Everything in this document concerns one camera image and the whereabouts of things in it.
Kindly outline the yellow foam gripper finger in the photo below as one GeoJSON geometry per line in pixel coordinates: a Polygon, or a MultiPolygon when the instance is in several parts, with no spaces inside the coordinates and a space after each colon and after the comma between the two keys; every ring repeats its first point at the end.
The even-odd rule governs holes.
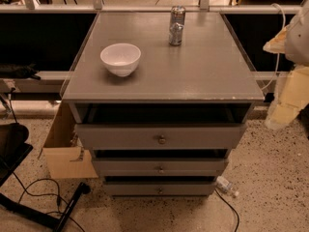
{"type": "Polygon", "coordinates": [[[275,87],[274,101],[270,104],[265,125],[272,130],[287,127],[309,104],[309,67],[297,65],[275,87]]]}
{"type": "Polygon", "coordinates": [[[286,52],[285,41],[287,38],[287,32],[288,27],[285,26],[275,35],[274,38],[265,43],[265,45],[263,46],[263,51],[273,54],[285,53],[286,52]]]}

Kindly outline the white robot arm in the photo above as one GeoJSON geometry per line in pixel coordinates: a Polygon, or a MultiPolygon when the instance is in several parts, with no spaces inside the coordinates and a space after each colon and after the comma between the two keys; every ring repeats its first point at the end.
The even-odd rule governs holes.
{"type": "Polygon", "coordinates": [[[282,53],[295,64],[284,84],[276,83],[275,98],[267,112],[266,126],[279,130],[309,104],[309,9],[300,9],[288,25],[266,42],[263,51],[282,53]]]}

